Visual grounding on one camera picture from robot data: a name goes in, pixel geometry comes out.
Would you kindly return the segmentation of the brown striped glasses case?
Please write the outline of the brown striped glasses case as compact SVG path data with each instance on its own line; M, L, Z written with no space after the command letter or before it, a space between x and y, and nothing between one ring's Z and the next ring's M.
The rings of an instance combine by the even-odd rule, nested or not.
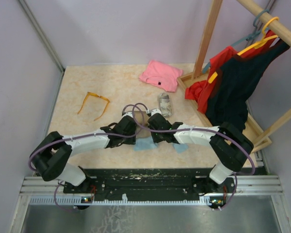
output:
M137 120L137 122L139 124L142 124L144 127L148 127L148 119L149 119L149 116L146 114L145 111L135 111L135 119ZM136 138L147 138L147 137L150 137L151 136L151 132L148 131L148 130L145 130L145 129L142 129L140 128L139 125L136 126L136 132L139 132L137 135L136 135Z

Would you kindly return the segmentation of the light blue cloth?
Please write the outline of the light blue cloth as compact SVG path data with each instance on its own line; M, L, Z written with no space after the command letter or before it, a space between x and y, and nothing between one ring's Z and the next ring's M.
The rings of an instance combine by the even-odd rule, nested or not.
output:
M158 147L157 143L154 143L152 137L147 138L138 138L133 147L134 151L143 151L143 150L153 150Z
M173 148L177 153L185 152L189 147L186 144L173 144Z

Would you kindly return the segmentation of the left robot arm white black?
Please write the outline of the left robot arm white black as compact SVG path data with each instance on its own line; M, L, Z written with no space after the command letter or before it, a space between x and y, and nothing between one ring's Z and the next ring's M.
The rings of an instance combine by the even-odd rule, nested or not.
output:
M81 167L70 164L69 158L91 150L133 145L136 142L136 127L132 114L126 113L118 123L92 133L63 136L57 131L51 132L30 155L30 168L46 182L61 180L84 193L90 189L91 180Z

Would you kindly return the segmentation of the map print glasses case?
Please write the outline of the map print glasses case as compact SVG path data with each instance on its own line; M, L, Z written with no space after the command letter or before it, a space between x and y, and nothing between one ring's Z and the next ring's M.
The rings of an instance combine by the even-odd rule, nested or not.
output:
M169 118L172 116L172 104L171 98L168 93L160 93L157 97L158 99L158 106L165 118Z

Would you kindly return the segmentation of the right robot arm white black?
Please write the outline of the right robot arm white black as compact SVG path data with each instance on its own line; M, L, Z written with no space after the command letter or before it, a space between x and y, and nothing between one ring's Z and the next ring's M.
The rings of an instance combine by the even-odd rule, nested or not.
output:
M159 113L152 114L147 122L155 143L165 141L212 148L219 159L207 179L207 187L212 192L220 191L228 176L240 172L254 148L252 142L228 122L215 127L197 128L183 122L171 124Z

